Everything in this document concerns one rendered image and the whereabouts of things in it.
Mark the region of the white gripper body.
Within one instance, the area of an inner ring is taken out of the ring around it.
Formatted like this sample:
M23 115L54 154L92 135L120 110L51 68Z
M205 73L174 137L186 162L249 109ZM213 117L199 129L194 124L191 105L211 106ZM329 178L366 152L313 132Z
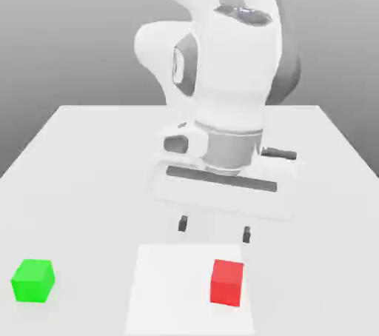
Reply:
M148 188L168 204L245 217L290 221L299 208L299 163L260 157L236 176L178 162L153 165Z

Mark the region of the small green cube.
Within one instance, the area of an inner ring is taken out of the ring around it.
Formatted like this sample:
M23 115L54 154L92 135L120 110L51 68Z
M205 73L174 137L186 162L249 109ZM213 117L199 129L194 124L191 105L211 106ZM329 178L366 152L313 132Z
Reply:
M51 260L24 259L10 282L18 302L45 303L55 278Z

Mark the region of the small red cube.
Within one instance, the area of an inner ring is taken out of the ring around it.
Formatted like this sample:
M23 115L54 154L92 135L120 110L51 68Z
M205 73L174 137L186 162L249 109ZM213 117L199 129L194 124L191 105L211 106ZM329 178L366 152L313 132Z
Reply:
M243 263L215 259L209 289L210 302L239 307L243 276Z

